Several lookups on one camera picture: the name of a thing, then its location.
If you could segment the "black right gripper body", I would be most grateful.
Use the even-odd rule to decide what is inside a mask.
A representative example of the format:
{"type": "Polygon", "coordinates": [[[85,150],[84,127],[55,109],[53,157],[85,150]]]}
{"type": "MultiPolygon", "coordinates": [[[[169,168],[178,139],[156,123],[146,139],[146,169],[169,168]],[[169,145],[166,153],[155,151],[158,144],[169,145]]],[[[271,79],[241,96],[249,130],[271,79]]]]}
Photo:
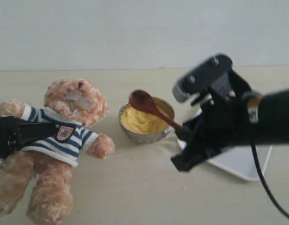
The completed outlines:
{"type": "Polygon", "coordinates": [[[261,95],[237,72],[230,69],[198,94],[192,104],[199,103],[200,111],[183,122],[193,130],[187,143],[222,149],[258,141],[263,129],[258,112],[261,95]]]}

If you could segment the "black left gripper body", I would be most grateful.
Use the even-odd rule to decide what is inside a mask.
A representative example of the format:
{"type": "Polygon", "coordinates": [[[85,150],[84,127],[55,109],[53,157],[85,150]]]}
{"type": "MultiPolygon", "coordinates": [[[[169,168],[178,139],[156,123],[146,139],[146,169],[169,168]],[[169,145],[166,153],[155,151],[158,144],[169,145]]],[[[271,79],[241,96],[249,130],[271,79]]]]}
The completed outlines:
{"type": "Polygon", "coordinates": [[[0,118],[0,159],[6,159],[17,151],[16,120],[13,116],[0,118]]]}

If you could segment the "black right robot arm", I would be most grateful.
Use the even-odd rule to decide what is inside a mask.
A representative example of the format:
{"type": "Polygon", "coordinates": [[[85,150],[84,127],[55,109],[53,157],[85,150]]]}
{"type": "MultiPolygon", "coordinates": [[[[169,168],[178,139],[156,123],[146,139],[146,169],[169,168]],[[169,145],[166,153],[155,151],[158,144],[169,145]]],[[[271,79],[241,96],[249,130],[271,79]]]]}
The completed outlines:
{"type": "Polygon", "coordinates": [[[262,95],[235,71],[187,86],[186,93],[199,93],[201,113],[176,131],[186,143],[171,158],[175,168],[188,172],[196,165],[234,147],[289,144],[289,89],[262,95]]]}

